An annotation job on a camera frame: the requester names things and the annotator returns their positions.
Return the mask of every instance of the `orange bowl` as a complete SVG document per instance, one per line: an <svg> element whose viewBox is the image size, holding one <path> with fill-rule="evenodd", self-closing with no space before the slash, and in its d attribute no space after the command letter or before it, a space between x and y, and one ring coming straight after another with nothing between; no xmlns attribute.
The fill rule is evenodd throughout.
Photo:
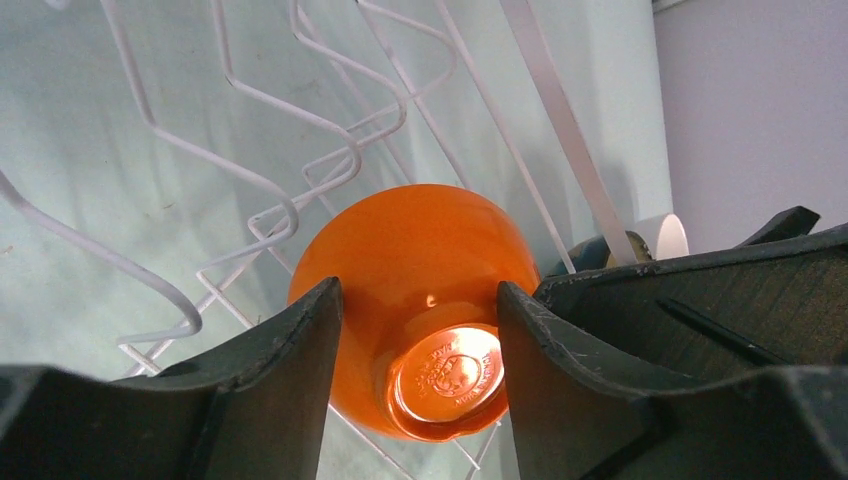
<svg viewBox="0 0 848 480"><path fill-rule="evenodd" d="M539 284L510 218L444 185L380 192L315 237L289 303L339 277L344 320L330 402L383 435L443 442L507 410L498 340L498 283Z"/></svg>

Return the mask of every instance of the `wall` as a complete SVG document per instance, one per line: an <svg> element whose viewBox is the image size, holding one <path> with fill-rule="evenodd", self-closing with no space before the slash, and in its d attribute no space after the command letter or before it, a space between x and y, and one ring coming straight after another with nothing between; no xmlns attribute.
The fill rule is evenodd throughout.
<svg viewBox="0 0 848 480"><path fill-rule="evenodd" d="M691 251L804 205L848 222L848 2L689 0L655 17L675 213Z"/></svg>

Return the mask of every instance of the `white wire dish rack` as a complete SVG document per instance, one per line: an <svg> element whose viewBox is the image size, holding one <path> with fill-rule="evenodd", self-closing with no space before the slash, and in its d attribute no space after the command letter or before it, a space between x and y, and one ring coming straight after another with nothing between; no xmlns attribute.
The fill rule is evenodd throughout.
<svg viewBox="0 0 848 480"><path fill-rule="evenodd" d="M53 0L48 3L57 9L65 9L69 7L70 2ZM312 217L309 216L314 212L314 207L311 209L307 207L315 204L316 200L330 215L335 215L340 210L340 204L349 204L350 202L345 200L350 197L355 199L359 192L376 192L387 185L427 181L433 177L447 178L447 181L453 181L460 186L477 191L482 190L481 193L489 193L490 190L479 187L483 182L475 181L476 178L490 175L485 171L487 168L485 162L469 165L468 161L464 160L462 142L456 141L455 136L451 135L453 132L450 126L440 120L439 114L435 113L431 107L430 96L447 82L457 81L458 70L465 75L460 81L474 86L481 100L482 108L479 114L488 116L490 120L486 121L493 123L493 131L497 132L499 137L499 139L479 138L470 141L502 142L509 156L508 161L514 167L513 174L520 178L522 188L526 189L525 194L529 192L531 199L528 202L529 205L538 212L538 217L535 217L536 223L547 233L548 246L552 245L556 256L563 259L571 268L566 253L566 243L571 243L570 236L574 232L571 229L562 232L563 225L567 225L568 221L556 219L546 205L542 189L534 182L532 168L528 167L522 154L522 151L526 149L522 147L526 147L527 142L513 133L514 128L508 120L510 112L503 108L493 92L492 84L498 79L487 76L484 69L478 65L479 60L472 55L472 48L460 27L467 18L458 20L452 11L456 8L455 6L449 7L445 0L424 2L426 8L420 5L410 8L403 2L395 2L396 4L392 6L378 5L371 0L358 0L354 5L346 4L347 10L353 10L359 16L359 27L362 25L367 27L370 35L373 36L372 41L375 41L385 56L379 62L369 62L354 58L354 55L349 53L349 48L342 48L344 45L339 44L340 39L361 38L363 33L361 30L358 32L322 31L321 25L327 23L328 11L321 10L320 2L289 0L286 5L282 5L283 2L272 5L280 10L281 18L287 18L287 25L281 28L294 35L296 48L310 52L326 64L328 69L324 73L331 78L322 77L321 80L335 87L332 89L332 94L341 98L342 104L348 106L348 111L358 112L355 120L348 123L341 123L338 118L331 120L328 115L297 106L279 94L270 93L269 88L260 87L256 80L248 79L239 73L237 68L239 56L233 48L231 25L228 19L230 15L233 15L233 9L248 7L223 0L175 2L174 6L165 7L165 11L181 11L184 14L181 21L211 22L214 35L211 35L208 41L214 41L217 48L219 74L226 79L235 91L235 95L264 104L276 111L278 115L295 119L337 139L335 143L328 142L330 145L338 144L337 148L318 152L307 161L296 158L281 160L288 166L298 166L303 184L306 185L303 193L293 195L290 193L291 189L283 188L273 175L260 174L244 166L243 162L225 158L224 155L213 152L212 148L202 146L201 142L189 140L181 133L178 126L171 126L167 121L160 120L155 113L154 102L151 101L151 89L145 81L145 69L152 67L141 66L138 62L136 50L139 46L131 40L132 35L128 31L130 25L125 21L124 9L137 7L137 5L129 5L130 3L119 0L100 0L100 8L105 14L105 21L108 23L114 46L117 47L123 73L138 114L148 129L148 134L191 154L202 162L217 167L226 175L245 182L251 190L267 194L274 203L268 208L250 212L247 216L246 227L255 237L255 241L208 260L197 269L195 276L205 288L206 293L198 301L192 302L188 295L172 283L107 247L105 243L108 242L99 243L92 240L81 231L44 213L34 205L34 202L27 200L0 171L0 191L5 199L24 216L159 292L180 310L182 319L172 328L118 338L118 348L134 361L134 365L125 372L126 376L161 372L164 367L157 360L174 345L174 342L197 333L202 325L202 314L213 305L224 307L244 328L255 326L259 320L251 318L243 306L237 305L239 300L233 298L229 289L251 268L257 268L258 264L267 266L276 262L278 269L291 275L297 258L288 252L287 242L293 241L299 232L300 237L307 237L301 238L301 242L308 242L309 234L303 233L302 226L311 225L314 234L314 231L323 223L322 220L326 218L326 215L320 218L315 217L316 219L311 219ZM617 258L625 263L634 261L633 253L629 250L629 242L624 236L623 224L613 209L613 201L600 183L600 176L589 159L589 150L577 129L575 117L563 94L551 54L547 51L549 47L546 45L545 37L541 35L542 28L536 16L524 0L502 0L501 3L507 14L508 24L517 40L518 52L523 54L526 62L529 78L538 87L538 97L537 90L528 91L527 95L532 97L533 102L538 103L541 99L541 105L547 112L547 118L544 116L541 118L549 122L547 128L553 133L553 136L549 136L548 139L558 140L566 152L568 162L576 174L575 180L586 193L587 205L594 213L599 228L607 236ZM70 5L68 12L74 8L77 6ZM490 8L501 7L492 4ZM319 13L316 16L310 13L312 11ZM236 12L235 16L241 18L242 13ZM144 16L135 14L133 19L144 20ZM397 42L403 42L404 38L415 38L417 44L423 43L430 46L432 51L428 52L428 55L437 59L434 64L438 64L438 68L430 69L431 71L428 72L430 74L426 77L429 80L421 81L418 78L421 77L418 68L420 59L410 58L409 49L404 50L405 55L401 54L402 49L398 48ZM263 42L273 45L274 39L263 39ZM542 55L531 54L540 51ZM379 64L379 68L371 65L372 63ZM510 65L508 68L524 69L525 67L523 64L517 64ZM270 82L264 80L258 83L273 85L273 79ZM410 151L414 151L415 148L414 145L413 148L409 147L408 139L401 139L406 133L401 128L412 114L415 115L414 122L418 126L416 131L429 132L432 136L431 144L438 147L443 160L437 157L432 161L424 162L422 166L420 161L416 162L409 158ZM372 153L376 148L380 149L380 154ZM368 165L369 168L364 168L369 162L371 162L371 165ZM441 173L433 174L432 170ZM357 182L358 189L352 187ZM342 201L338 200L339 197L334 200L333 194L346 188L354 189L357 193L342 197L344 198ZM226 268L227 272L220 275L219 272L223 268ZM398 455L381 445L380 439L361 431L332 407L330 410L332 416L337 417L354 436L358 437L363 447L373 449L377 453L391 475L407 479L427 476L427 471L411 471L403 464L403 459L397 458ZM452 442L450 448L455 448L456 452L467 460L468 470L464 473L464 478L474 478L479 474L487 452L497 438L500 426L501 423L498 422L473 441L460 439ZM437 447L415 445L409 448ZM344 470L344 465L322 466L319 474L326 469Z"/></svg>

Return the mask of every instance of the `dish rack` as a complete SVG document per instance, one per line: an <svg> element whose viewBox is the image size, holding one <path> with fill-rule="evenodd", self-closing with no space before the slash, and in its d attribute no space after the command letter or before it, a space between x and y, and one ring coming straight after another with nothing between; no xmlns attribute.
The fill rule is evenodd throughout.
<svg viewBox="0 0 848 480"><path fill-rule="evenodd" d="M47 3L57 10L75 8L73 2L69 0L48 0ZM208 9L207 12L211 15L211 23L214 27L214 42L219 62L217 68L219 74L235 91L235 95L263 104L279 115L296 119L304 125L326 132L337 139L335 143L340 144L338 148L322 151L320 156L309 161L283 160L300 167L300 176L307 188L303 193L296 195L290 193L292 191L290 188L283 188L280 182L270 178L269 175L263 175L244 166L241 162L215 153L213 148L187 138L179 128L160 119L156 113L155 102L151 100L145 70L137 60L136 51L139 47L132 40L124 19L123 10L127 3L119 0L100 0L99 6L105 14L123 73L130 87L130 94L148 133L174 149L190 154L201 162L217 167L224 174L244 182L253 192L267 195L273 200L273 205L251 212L248 216L246 229L255 237L255 241L218 255L197 269L195 277L206 293L193 302L188 294L184 294L172 283L109 248L108 242L98 242L80 231L81 229L71 228L45 213L35 202L25 198L0 171L0 192L28 219L155 290L180 311L182 319L171 328L124 335L117 339L117 348L134 362L125 372L125 376L160 373L164 366L157 360L175 342L200 331L203 324L202 314L213 305L223 307L245 329L255 326L260 320L251 318L245 308L239 306L239 299L233 298L230 287L251 268L257 268L257 262L263 263L265 267L276 263L276 268L291 275L297 263L297 257L285 246L298 233L301 234L302 243L308 242L309 234L304 235L302 228L305 223L320 227L322 224L320 220L310 220L310 215L317 216L316 204L322 205L332 216L343 209L342 205L350 204L351 198L355 200L357 196L361 197L363 195L361 192L373 193L391 184L407 184L433 179L474 189L475 183L479 184L475 182L475 176L481 171L480 165L485 163L478 164L475 169L470 168L468 163L463 161L462 151L455 146L456 142L449 134L450 127L437 120L438 116L433 113L427 98L454 78L460 67L467 72L467 81L475 86L482 99L484 113L494 123L500 141L505 144L521 180L521 186L529 192L531 204L538 211L540 223L544 226L556 256L570 271L573 271L566 247L567 241L570 240L568 234L572 232L565 232L565 234L561 232L562 222L555 220L552 209L546 204L543 193L534 181L528 162L522 154L521 142L512 133L506 120L509 112L496 101L491 88L492 79L486 78L479 68L478 60L472 55L459 22L455 19L446 0L432 0L432 12L435 12L436 17L441 21L440 27L415 18L408 12L402 11L403 9L397 8L397 5L387 7L378 5L372 0L357 0L355 6L348 6L358 11L364 25L373 35L376 45L385 55L387 63L383 62L381 66L390 67L388 73L380 72L360 59L340 53L338 41L340 38L343 39L344 35L339 35L339 32L327 34L322 31L321 21L318 19L320 13L316 15L308 12L309 7L315 7L312 4L317 2L307 0L287 2L285 15L288 18L286 25L288 32L293 34L300 48L310 52L315 58L322 59L328 67L326 73L332 77L333 84L339 86L337 91L334 90L333 95L341 97L342 104L349 105L350 111L359 112L354 121L347 123L331 120L309 108L297 106L279 94L270 93L265 86L258 85L254 79L247 78L239 71L239 54L243 52L233 48L233 34L228 18L230 9L247 7L225 5L223 0L208 0L205 5L200 1L182 2L182 6L174 7L187 8L187 15L199 15L202 8ZM536 16L524 0L502 0L501 3L526 67L530 71L551 126L556 133L556 138L567 154L576 181L583 189L599 228L607 237L613 253L620 262L634 262L635 257L629 249L624 226L618 219L613 202L607 195L600 176L589 158L589 151L560 86L561 81L553 66L553 60ZM396 43L398 32L401 36L413 35L419 40L424 39L429 42L429 45L434 46L434 50L439 50L436 56L440 57L442 63L437 74L431 75L427 81L422 82L418 79L420 72L415 68L415 59L399 53ZM547 55L528 55L540 49ZM416 165L408 158L409 148L399 144L395 134L409 121L413 109L414 121L430 132L434 144L438 146L438 150L444 157L444 162L441 159L438 160L439 165L427 164L425 165L427 168L421 168L421 165ZM382 155L369 155L368 152L378 146ZM428 171L428 168L438 170L439 173L434 174ZM334 194L346 188L354 188L356 194L341 196L341 201L339 197L334 197ZM622 247L621 242L624 242L626 247ZM226 273L220 275L221 269L226 269ZM385 465L393 470L394 475L407 479L420 478L413 475L402 461L396 458L396 455L388 451L390 449L381 445L385 443L381 439L375 439L371 434L360 430L332 406L330 406L330 412L329 415L335 416L345 424L365 448L376 452ZM451 442L450 448L455 448L456 452L468 462L465 478L471 479L478 475L501 426L501 422L498 422L488 431L478 435L473 442L464 442L462 439ZM416 445L415 448L436 447Z"/></svg>

